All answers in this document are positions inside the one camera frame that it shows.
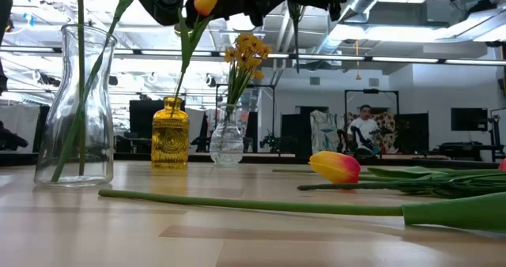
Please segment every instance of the clear glass vase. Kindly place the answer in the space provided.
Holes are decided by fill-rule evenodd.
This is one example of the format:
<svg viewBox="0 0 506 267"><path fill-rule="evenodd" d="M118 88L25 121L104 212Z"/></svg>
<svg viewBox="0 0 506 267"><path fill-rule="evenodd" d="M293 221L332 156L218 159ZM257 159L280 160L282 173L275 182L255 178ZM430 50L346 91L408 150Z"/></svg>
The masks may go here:
<svg viewBox="0 0 506 267"><path fill-rule="evenodd" d="M165 109L153 117L151 168L186 169L188 164L188 115L180 98L165 97Z"/></svg>
<svg viewBox="0 0 506 267"><path fill-rule="evenodd" d="M76 118L79 106L79 47L78 29L68 24L62 27L63 74L55 101L47 115L36 166L35 183L49 186L93 186L112 180L114 135L109 103L109 71L116 39L105 31L84 26L85 85L95 61L105 47L98 74L83 107L84 118ZM74 136L71 127L76 122ZM66 142L71 145L65 151Z"/></svg>
<svg viewBox="0 0 506 267"><path fill-rule="evenodd" d="M216 164L238 164L243 159L244 143L237 127L237 106L224 104L219 112L219 123L211 136L211 159Z"/></svg>

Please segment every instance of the light wood tabletop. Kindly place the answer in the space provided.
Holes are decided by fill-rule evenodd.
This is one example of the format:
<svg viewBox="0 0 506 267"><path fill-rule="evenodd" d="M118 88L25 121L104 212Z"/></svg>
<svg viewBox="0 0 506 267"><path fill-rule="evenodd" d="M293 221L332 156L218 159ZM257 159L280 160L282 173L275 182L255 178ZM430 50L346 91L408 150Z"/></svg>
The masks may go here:
<svg viewBox="0 0 506 267"><path fill-rule="evenodd" d="M152 173L115 162L106 188L350 205L437 201L386 190L298 191L307 166L190 164ZM506 235L406 227L401 217L262 212L99 197L99 187L41 188L34 167L0 167L1 267L506 266Z"/></svg>

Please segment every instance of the yellow glass vase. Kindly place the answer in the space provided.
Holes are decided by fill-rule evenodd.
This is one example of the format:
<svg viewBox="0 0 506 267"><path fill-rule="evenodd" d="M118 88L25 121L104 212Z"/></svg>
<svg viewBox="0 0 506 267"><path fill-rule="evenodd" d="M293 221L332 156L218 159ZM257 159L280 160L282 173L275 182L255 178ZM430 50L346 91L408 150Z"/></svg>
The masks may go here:
<svg viewBox="0 0 506 267"><path fill-rule="evenodd" d="M183 101L180 98L165 97L164 102L165 109L153 117L151 167L186 169L190 121L181 111Z"/></svg>

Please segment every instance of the man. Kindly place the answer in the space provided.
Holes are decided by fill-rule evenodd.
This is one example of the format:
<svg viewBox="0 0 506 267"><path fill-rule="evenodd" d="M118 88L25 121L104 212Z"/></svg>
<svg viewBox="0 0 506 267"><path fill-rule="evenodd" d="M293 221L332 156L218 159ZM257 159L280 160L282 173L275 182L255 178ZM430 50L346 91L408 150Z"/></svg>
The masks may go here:
<svg viewBox="0 0 506 267"><path fill-rule="evenodd" d="M365 140L372 141L371 133L375 130L378 130L378 124L376 124L375 120L370 119L370 117L371 107L369 105L362 105L361 116L360 118L354 119L351 124L349 124L348 135L352 136L351 138L355 137L354 133L351 130L351 128L354 126L360 130L362 137L364 137ZM366 146L364 146L364 144L361 142L358 135L356 137L357 139L355 141L358 144L358 148L366 148Z"/></svg>

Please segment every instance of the white t-shirt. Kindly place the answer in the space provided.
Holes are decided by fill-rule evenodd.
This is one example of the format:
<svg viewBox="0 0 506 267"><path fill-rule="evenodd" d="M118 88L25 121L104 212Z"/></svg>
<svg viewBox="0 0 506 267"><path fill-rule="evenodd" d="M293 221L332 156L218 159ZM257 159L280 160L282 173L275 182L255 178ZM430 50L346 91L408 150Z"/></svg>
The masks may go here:
<svg viewBox="0 0 506 267"><path fill-rule="evenodd" d="M355 126L357 127L361 133L362 133L362 137L364 137L364 139L369 139L371 140L371 132L374 131L374 130L378 130L378 124L376 123L376 121L372 120L372 119L367 119L367 120L362 120L361 118L356 118L354 119L351 124L349 124L349 127L348 127L348 134L352 135L353 136L353 133L351 131L351 127L352 126ZM363 148L364 145L362 144L361 140L358 138L357 136L357 144L358 144L358 147L359 148Z"/></svg>

